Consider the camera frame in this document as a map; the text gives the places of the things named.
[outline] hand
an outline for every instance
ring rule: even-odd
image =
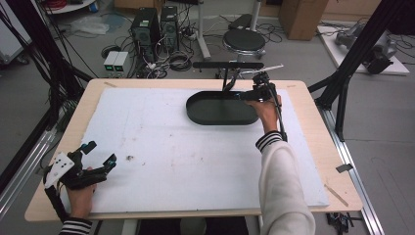
[[[70,190],[67,187],[70,202],[70,217],[87,218],[92,210],[92,196],[97,184],[90,185],[83,189]]]
[[[278,95],[277,99],[278,103],[281,104],[281,96]],[[256,114],[262,121],[264,133],[268,133],[269,131],[273,130],[278,130],[278,116],[275,110],[275,103],[272,99],[265,102],[246,101],[245,103],[247,105],[254,107]]]

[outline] white board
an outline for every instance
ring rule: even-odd
[[[336,31],[335,28],[329,26],[318,26],[318,31],[320,33],[324,32],[334,32]],[[336,65],[336,68],[340,66],[342,61],[345,59],[346,54],[348,53],[347,48],[345,45],[336,45],[336,33],[330,33],[330,35],[321,34],[321,38],[324,41],[324,45],[326,46],[327,50],[332,57],[333,62]],[[407,75],[409,74],[409,70],[395,57],[391,57],[390,60],[393,62],[392,65],[388,66],[385,70],[381,72],[381,74],[397,74],[397,75]],[[360,65],[356,72],[361,73],[369,73],[369,71],[363,66]]]
[[[261,154],[254,143],[263,134],[260,121],[237,126],[193,123],[185,104],[198,91],[104,90],[82,140],[98,146],[82,162],[84,167],[100,167],[112,153],[117,161],[95,193],[93,212],[259,208]],[[289,142],[299,155],[306,202],[328,206],[288,93],[279,94]],[[63,201],[68,207],[68,199]]]

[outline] computer tower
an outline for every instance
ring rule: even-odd
[[[179,51],[177,7],[164,6],[161,8],[160,25],[164,52]]]
[[[133,40],[137,41],[147,62],[158,60],[157,44],[161,40],[159,18],[156,8],[139,8],[131,25]]]

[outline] black-and-white striped cuff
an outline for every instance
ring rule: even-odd
[[[92,222],[82,218],[70,217],[64,222],[60,235],[66,234],[89,234]]]
[[[255,145],[262,153],[263,149],[266,146],[274,142],[280,141],[280,140],[282,140],[281,133],[279,131],[273,130],[273,131],[269,131],[268,133],[260,137],[260,139],[256,141]]]

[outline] gray floor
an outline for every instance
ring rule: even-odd
[[[111,10],[112,4],[104,5],[98,15]],[[77,11],[57,16],[59,24],[68,24],[81,16],[91,15],[87,11]],[[106,77],[103,68],[104,59],[101,50],[114,44],[119,36],[128,36],[126,30],[130,24],[123,18],[106,18],[113,27],[103,36],[85,38],[78,33],[69,36],[69,41],[89,67],[99,76]],[[211,17],[205,20],[205,29],[213,26],[209,33],[221,34],[226,28],[222,18]],[[259,23],[279,24],[277,19],[261,18]],[[319,37],[311,41],[291,41],[283,38],[281,43],[269,42],[265,46],[266,55],[261,59],[267,67],[284,64],[280,70],[272,70],[272,79],[302,80],[306,85],[331,75],[336,67]],[[206,38],[213,61],[229,61],[235,55],[221,47],[221,39]],[[200,61],[201,53],[197,43],[193,44],[195,56],[192,61]],[[92,74],[88,68],[70,50],[70,57],[76,67]],[[396,57],[402,62],[414,63],[414,59],[398,52]],[[362,178],[366,191],[382,223],[386,234],[412,234],[415,231],[415,80],[414,66],[407,66],[411,74],[369,75],[357,73],[349,85],[345,139],[353,156],[356,168]],[[168,72],[169,78],[214,78],[215,70],[188,70]],[[35,66],[31,63],[22,66],[12,63],[0,70],[0,170],[11,160],[25,138],[40,121],[48,109],[48,87]],[[0,221],[2,235],[14,234],[57,234],[60,222],[30,223],[24,220],[25,209],[40,181],[33,174],[16,201]],[[316,234],[336,234],[335,229],[327,225],[325,214],[316,213]],[[364,223],[354,222],[350,234],[367,234]],[[121,220],[105,221],[100,234],[120,234]]]

